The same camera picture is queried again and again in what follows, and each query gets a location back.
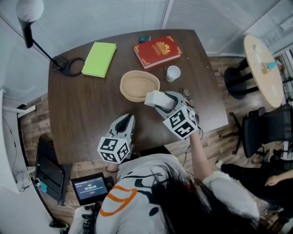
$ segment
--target office chair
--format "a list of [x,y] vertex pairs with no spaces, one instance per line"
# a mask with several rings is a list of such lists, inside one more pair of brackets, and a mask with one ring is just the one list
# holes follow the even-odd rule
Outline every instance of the office chair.
[[233,112],[230,112],[229,115],[233,117],[238,132],[224,136],[220,134],[219,138],[239,136],[236,149],[232,154],[237,154],[241,142],[245,156],[250,158],[255,153],[266,155],[266,153],[258,151],[263,144],[275,141],[292,141],[293,109],[289,104],[271,112],[266,112],[264,107],[249,112],[248,115],[244,116],[242,126]]

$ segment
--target dark wood table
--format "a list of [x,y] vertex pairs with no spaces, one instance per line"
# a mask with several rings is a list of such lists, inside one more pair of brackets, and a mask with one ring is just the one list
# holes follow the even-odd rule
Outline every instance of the dark wood table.
[[[130,113],[136,118],[134,151],[150,149],[178,141],[163,124],[154,108],[143,102],[131,102],[120,92],[122,75],[131,70],[144,70],[133,46],[140,36],[159,38],[171,36],[182,51],[179,59],[147,70],[161,82],[160,91],[188,89],[194,100],[204,132],[228,123],[212,66],[193,30],[154,30],[109,37],[101,42],[116,43],[112,62],[105,78],[80,74],[65,77],[49,69],[49,117],[54,147],[60,164],[97,160],[98,143],[118,117]],[[68,59],[86,59],[93,43],[62,54]],[[167,68],[176,65],[181,76],[172,83],[166,81]]]

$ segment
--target tan bowl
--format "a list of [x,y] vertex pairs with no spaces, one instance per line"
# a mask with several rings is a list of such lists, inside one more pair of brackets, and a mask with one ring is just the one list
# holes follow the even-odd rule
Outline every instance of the tan bowl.
[[121,78],[120,91],[130,101],[145,101],[147,93],[153,90],[160,90],[160,81],[148,72],[129,71]]

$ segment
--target white t-shirt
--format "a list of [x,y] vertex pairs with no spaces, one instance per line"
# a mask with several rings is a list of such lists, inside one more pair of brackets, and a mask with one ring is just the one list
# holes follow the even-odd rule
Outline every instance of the white t-shirt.
[[[153,154],[119,166],[118,182],[103,201],[97,218],[97,234],[166,233],[163,213],[152,199],[151,190],[155,176],[158,181],[166,179],[166,172],[160,167],[166,163],[183,177],[187,176],[177,158],[170,154]],[[203,183],[232,211],[259,218],[255,201],[227,174],[215,171]],[[83,232],[85,220],[81,215],[86,213],[90,211],[83,207],[76,210],[69,234]]]

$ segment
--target tablet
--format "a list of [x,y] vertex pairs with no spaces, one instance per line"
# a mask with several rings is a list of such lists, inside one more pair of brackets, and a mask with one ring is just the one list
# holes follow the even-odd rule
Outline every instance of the tablet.
[[81,206],[101,202],[109,192],[102,172],[72,179],[71,184]]

